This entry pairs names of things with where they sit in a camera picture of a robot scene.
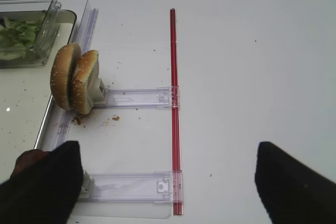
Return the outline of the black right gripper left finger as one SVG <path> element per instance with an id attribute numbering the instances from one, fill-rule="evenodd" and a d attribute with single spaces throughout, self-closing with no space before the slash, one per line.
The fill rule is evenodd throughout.
<path id="1" fill-rule="evenodd" d="M 82 183 L 79 143 L 67 141 L 1 183 L 1 223 L 67 223 Z"/>

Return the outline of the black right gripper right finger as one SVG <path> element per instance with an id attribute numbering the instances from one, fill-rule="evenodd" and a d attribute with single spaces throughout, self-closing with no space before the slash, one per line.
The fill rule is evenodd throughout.
<path id="1" fill-rule="evenodd" d="M 271 142 L 258 145 L 255 184 L 272 223 L 335 223 L 335 183 Z"/>

